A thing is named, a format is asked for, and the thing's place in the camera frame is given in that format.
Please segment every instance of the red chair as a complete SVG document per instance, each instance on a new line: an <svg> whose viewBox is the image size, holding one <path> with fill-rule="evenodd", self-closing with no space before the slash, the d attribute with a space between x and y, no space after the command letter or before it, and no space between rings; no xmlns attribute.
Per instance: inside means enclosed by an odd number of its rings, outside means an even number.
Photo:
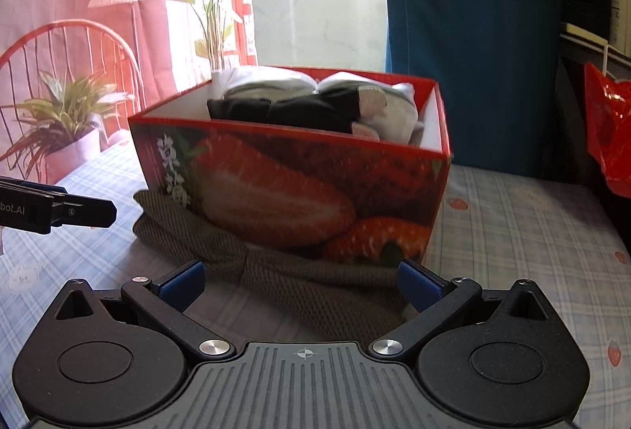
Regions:
<svg viewBox="0 0 631 429"><path fill-rule="evenodd" d="M118 91L133 98L117 106L119 117L106 121L106 138L115 131L128 129L127 117L144 108L143 82L138 64L128 44L113 30L99 23L82 20L59 20L22 36L0 56L0 155L24 136L28 129L18 121L20 115L13 106L28 98L46 97L47 90L40 80L40 71L55 78L75 80L77 77L103 74ZM26 164L33 151L9 170L15 157L0 162L0 174L24 178ZM34 181L47 183L49 175L45 157L28 175Z"/></svg>

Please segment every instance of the bed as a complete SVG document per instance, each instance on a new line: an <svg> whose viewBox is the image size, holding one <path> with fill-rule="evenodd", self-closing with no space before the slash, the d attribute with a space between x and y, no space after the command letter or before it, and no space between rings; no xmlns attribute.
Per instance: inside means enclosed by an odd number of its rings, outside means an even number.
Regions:
<svg viewBox="0 0 631 429"><path fill-rule="evenodd" d="M60 182L73 194L114 201L109 229L62 227L50 235L5 228L0 257L0 412L9 429L26 422L11 367L39 317L70 278L116 288L157 278L176 264L134 237L145 187L130 142L106 150ZM631 265L622 241L585 189L452 166L425 265L483 287L537 281L588 360L591 384L582 429L631 425ZM242 346L249 339L313 341L321 336L242 288L209 283L187 315Z"/></svg>

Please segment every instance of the wall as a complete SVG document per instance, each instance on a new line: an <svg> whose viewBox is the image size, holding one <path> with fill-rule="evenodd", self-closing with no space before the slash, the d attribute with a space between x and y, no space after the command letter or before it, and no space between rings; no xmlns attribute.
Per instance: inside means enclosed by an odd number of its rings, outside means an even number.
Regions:
<svg viewBox="0 0 631 429"><path fill-rule="evenodd" d="M252 0L259 64L383 71L386 0Z"/></svg>

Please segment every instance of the white flower print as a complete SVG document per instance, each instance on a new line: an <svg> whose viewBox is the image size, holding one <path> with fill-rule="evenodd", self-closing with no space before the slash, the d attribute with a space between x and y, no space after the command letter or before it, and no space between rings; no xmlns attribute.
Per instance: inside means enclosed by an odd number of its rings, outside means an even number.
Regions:
<svg viewBox="0 0 631 429"><path fill-rule="evenodd" d="M156 142L158 152L162 157L162 165L166 169L166 192L171 194L175 202L187 207L190 205L190 196L184 188L184 177L177 171L181 164L177 159L177 152L173 146L174 141L171 137L164 134L164 137L156 139Z"/></svg>

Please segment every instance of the red box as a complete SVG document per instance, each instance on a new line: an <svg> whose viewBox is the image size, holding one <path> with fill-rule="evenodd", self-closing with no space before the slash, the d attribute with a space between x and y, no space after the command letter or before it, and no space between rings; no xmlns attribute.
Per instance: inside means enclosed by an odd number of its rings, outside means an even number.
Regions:
<svg viewBox="0 0 631 429"><path fill-rule="evenodd" d="M320 81L338 70L299 69ZM425 122L419 147L292 127L211 120L201 84L129 118L151 190L244 241L311 259L396 266L422 260L451 153L438 84L409 82Z"/></svg>

